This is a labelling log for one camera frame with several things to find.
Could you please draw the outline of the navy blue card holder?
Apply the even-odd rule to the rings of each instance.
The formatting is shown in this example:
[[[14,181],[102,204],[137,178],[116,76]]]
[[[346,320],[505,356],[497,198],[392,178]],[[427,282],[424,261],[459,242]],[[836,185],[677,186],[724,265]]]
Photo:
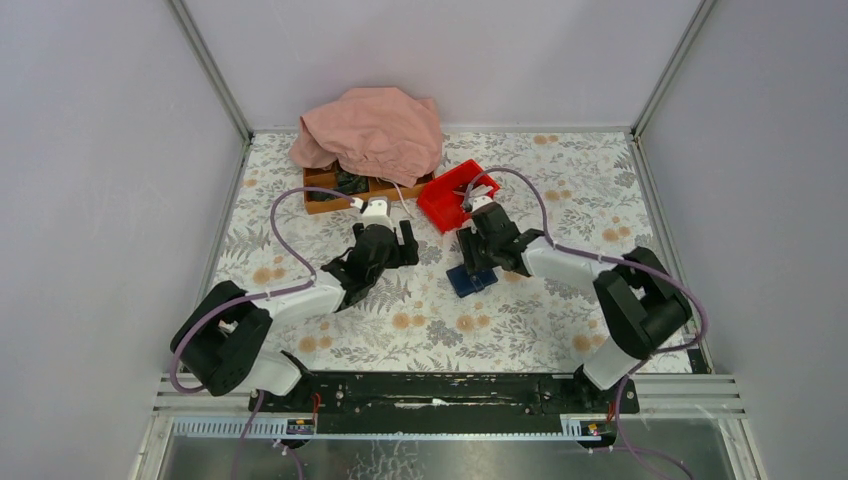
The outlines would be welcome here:
[[[449,283],[459,298],[484,291],[498,282],[493,270],[486,269],[471,273],[465,266],[459,265],[446,271]]]

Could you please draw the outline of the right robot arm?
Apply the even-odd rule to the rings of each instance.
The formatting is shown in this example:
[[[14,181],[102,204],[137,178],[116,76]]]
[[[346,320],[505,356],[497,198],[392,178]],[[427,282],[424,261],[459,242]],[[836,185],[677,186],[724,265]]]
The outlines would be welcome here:
[[[693,316],[684,293],[647,248],[610,260],[567,253],[542,230],[519,230],[489,198],[477,199],[469,213],[472,226],[457,233],[469,273],[500,268],[565,283],[598,301],[609,337],[575,372],[573,396],[583,410],[607,405],[613,386]]]

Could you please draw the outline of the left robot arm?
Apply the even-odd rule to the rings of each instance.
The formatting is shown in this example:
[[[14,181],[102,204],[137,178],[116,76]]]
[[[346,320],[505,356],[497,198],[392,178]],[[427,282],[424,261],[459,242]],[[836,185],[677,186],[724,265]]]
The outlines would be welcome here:
[[[266,337],[295,320],[329,315],[364,300],[382,274],[419,261],[412,225],[357,223],[355,244],[321,267],[313,280],[266,295],[232,281],[215,285],[170,342],[177,364],[199,389],[223,396],[239,386],[264,390],[288,411],[309,401],[308,369],[292,354],[264,348]]]

